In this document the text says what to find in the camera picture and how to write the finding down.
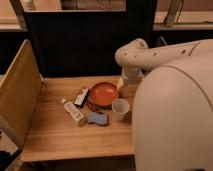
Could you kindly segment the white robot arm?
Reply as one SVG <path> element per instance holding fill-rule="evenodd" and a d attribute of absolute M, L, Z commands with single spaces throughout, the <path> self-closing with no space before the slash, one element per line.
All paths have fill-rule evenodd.
<path fill-rule="evenodd" d="M 213 39 L 115 53 L 122 83 L 138 82 L 132 132 L 136 171 L 213 171 Z"/>

